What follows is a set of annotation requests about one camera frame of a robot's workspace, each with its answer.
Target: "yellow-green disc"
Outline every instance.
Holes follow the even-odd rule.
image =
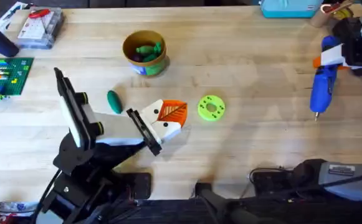
[[[225,103],[218,96],[207,95],[200,99],[198,113],[207,121],[217,121],[225,113]]]

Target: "yellow cup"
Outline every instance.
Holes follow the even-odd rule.
[[[136,48],[143,45],[154,46],[157,42],[161,43],[160,55],[150,62],[136,62],[132,60],[136,54]],[[140,75],[153,76],[162,72],[166,64],[167,46],[164,38],[157,32],[152,30],[140,30],[129,35],[123,43],[123,52],[128,59],[132,69]]]

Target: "clear plastic container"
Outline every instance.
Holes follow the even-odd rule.
[[[27,18],[16,39],[16,44],[20,48],[51,49],[53,47],[63,25],[64,15],[59,7],[31,7],[31,12],[41,9],[49,9],[52,14],[35,19]]]

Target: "green lego plate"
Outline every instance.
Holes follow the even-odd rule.
[[[4,85],[2,95],[21,94],[33,60],[33,58],[0,58],[0,71],[7,73],[5,74],[7,79],[0,80],[0,85]]]

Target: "wooden table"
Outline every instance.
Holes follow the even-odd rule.
[[[27,11],[7,34],[14,38]],[[153,174],[152,199],[189,198],[198,179],[217,193],[239,197],[246,175],[259,166],[293,167],[309,158],[362,162],[362,78],[338,73],[335,95],[315,122],[309,99],[326,29],[306,19],[265,19],[259,7],[65,9],[52,50],[21,50],[35,57],[21,96],[0,102],[0,201],[36,201],[55,172],[53,158],[68,132],[61,115],[54,67],[95,111],[112,114],[106,94],[116,89],[125,108],[140,110],[159,98],[189,103],[184,131],[154,157],[147,149],[117,169]],[[162,34],[171,64],[145,78],[128,66],[121,46],[128,34]],[[226,103],[218,122],[202,120],[206,94]]]

